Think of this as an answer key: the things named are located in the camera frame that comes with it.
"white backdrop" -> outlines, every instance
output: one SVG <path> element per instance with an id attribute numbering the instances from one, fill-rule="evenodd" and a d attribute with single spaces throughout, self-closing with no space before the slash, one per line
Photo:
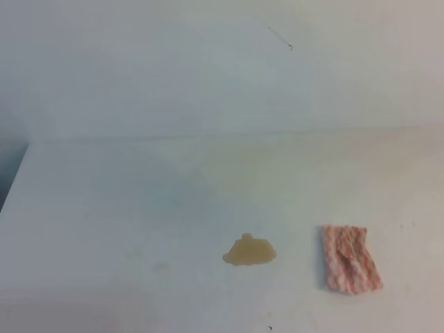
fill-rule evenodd
<path id="1" fill-rule="evenodd" d="M 433 0 L 3 0 L 0 133 L 33 141 L 444 122 L 443 9 Z"/>

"pink and white fabric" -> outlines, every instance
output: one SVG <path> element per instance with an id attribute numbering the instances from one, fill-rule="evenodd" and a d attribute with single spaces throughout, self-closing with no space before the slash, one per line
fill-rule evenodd
<path id="1" fill-rule="evenodd" d="M 323 228 L 329 289 L 357 295 L 384 286 L 367 251 L 366 235 L 366 228 L 333 225 Z"/>

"white surface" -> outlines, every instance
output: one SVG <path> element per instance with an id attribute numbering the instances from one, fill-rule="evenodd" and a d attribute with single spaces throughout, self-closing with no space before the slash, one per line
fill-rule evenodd
<path id="1" fill-rule="evenodd" d="M 436 0 L 2 0 L 0 131 L 442 123 L 443 11 Z"/>
<path id="2" fill-rule="evenodd" d="M 31 145 L 0 214 L 1 330 L 442 332 L 443 140 L 438 129 Z M 383 290 L 324 290 L 326 223 L 368 227 Z M 244 232 L 277 259 L 226 264 Z"/>

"pink striped cloth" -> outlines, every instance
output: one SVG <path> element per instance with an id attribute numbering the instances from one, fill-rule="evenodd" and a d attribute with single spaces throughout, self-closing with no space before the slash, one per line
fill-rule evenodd
<path id="1" fill-rule="evenodd" d="M 366 235 L 366 228 L 333 225 L 323 228 L 329 289 L 357 295 L 384 286 L 367 251 Z"/>

